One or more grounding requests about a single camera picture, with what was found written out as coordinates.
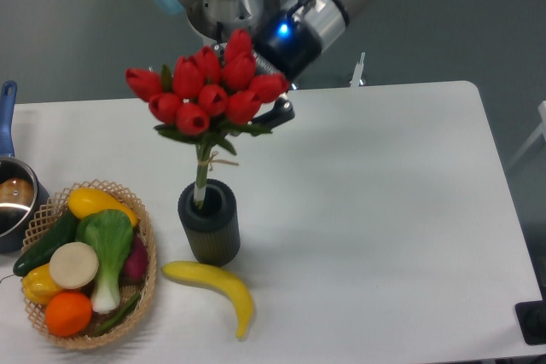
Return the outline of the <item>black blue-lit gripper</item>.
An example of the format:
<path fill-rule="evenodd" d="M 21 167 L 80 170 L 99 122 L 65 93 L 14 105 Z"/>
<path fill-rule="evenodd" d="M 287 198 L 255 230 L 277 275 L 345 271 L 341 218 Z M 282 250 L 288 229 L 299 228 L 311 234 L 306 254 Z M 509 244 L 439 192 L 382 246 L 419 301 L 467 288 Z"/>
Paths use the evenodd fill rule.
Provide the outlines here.
<path fill-rule="evenodd" d="M 226 43 L 211 45 L 220 61 L 224 61 L 225 46 Z M 287 10 L 281 9 L 253 36 L 253 49 L 286 79 L 295 80 L 321 54 L 321 42 L 306 23 L 293 20 Z M 252 124 L 279 126 L 294 118 L 292 102 L 279 97 Z"/>

